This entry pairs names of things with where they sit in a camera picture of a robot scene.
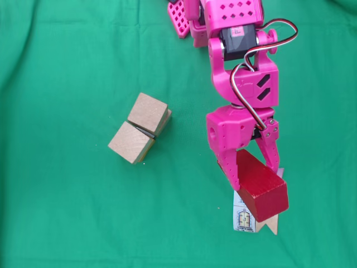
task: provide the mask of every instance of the green backdrop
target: green backdrop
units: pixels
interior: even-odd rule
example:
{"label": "green backdrop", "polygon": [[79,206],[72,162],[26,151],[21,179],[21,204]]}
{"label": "green backdrop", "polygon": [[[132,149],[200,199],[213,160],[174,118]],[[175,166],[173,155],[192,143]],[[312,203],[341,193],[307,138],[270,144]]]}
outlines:
{"label": "green backdrop", "polygon": [[[0,266],[356,267],[356,2],[264,6],[300,30],[272,56],[290,199],[278,236],[233,230],[205,129],[227,102],[167,1],[0,0]],[[107,145],[139,92],[173,116],[130,165]]]}

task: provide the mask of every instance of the natural wood cube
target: natural wood cube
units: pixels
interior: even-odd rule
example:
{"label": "natural wood cube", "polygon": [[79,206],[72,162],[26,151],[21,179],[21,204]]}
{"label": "natural wood cube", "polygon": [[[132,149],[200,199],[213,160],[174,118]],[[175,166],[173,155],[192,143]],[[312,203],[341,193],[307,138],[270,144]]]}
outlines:
{"label": "natural wood cube", "polygon": [[131,164],[135,164],[144,159],[154,142],[153,138],[124,122],[108,146]]}
{"label": "natural wood cube", "polygon": [[140,93],[130,111],[128,121],[143,130],[158,136],[171,115],[167,104]]}

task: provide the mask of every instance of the pink 3d printed part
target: pink 3d printed part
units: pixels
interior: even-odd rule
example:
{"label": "pink 3d printed part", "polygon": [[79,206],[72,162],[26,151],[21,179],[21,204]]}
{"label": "pink 3d printed part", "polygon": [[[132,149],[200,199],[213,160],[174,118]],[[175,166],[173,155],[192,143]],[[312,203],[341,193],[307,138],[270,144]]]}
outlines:
{"label": "pink 3d printed part", "polygon": [[261,0],[206,1],[205,20],[207,35],[216,37],[221,29],[233,26],[263,23]]}
{"label": "pink 3d printed part", "polygon": [[183,0],[178,0],[175,4],[169,3],[167,13],[170,16],[179,38],[185,38],[190,31],[190,26],[185,17]]}

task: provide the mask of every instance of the wire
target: wire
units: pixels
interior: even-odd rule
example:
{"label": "wire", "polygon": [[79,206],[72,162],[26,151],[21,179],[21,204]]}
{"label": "wire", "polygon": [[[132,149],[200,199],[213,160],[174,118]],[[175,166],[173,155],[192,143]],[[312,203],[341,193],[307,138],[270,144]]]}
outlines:
{"label": "wire", "polygon": [[262,46],[255,46],[255,47],[249,49],[247,51],[247,53],[245,53],[245,55],[244,55],[244,62],[246,64],[246,66],[251,71],[255,71],[255,70],[253,68],[252,63],[250,62],[249,54],[252,54],[252,53],[257,52],[257,51],[273,49],[275,47],[279,47],[279,46],[285,45],[287,43],[290,43],[291,41],[293,41],[297,37],[298,28],[296,27],[296,25],[294,23],[292,23],[291,21],[289,21],[289,20],[285,20],[284,18],[275,18],[275,19],[267,22],[262,27],[257,27],[256,30],[263,30],[263,29],[267,28],[268,26],[270,26],[271,24],[274,24],[276,22],[282,22],[282,23],[285,23],[285,24],[291,26],[294,29],[295,33],[292,36],[290,36],[290,37],[288,37],[288,38],[286,38],[286,39],[284,39],[282,41],[277,41],[277,42],[274,42],[274,43],[271,43],[271,44],[267,44],[267,45],[262,45]]}
{"label": "wire", "polygon": [[256,111],[253,109],[253,107],[245,100],[243,95],[240,93],[235,80],[234,76],[237,73],[238,69],[243,65],[244,63],[238,64],[230,73],[230,85],[233,88],[233,92],[236,95],[236,97],[240,100],[240,102],[243,104],[243,106],[249,111],[249,113],[254,117],[255,121],[258,123],[258,129],[259,130],[265,130],[267,126],[264,124],[263,120],[258,116]]}

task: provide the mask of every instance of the sticker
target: sticker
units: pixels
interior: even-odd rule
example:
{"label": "sticker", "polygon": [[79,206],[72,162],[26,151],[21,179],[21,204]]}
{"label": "sticker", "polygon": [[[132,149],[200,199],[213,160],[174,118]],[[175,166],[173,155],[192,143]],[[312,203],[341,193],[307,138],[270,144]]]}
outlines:
{"label": "sticker", "polygon": [[233,27],[230,29],[232,37],[244,36],[243,26]]}

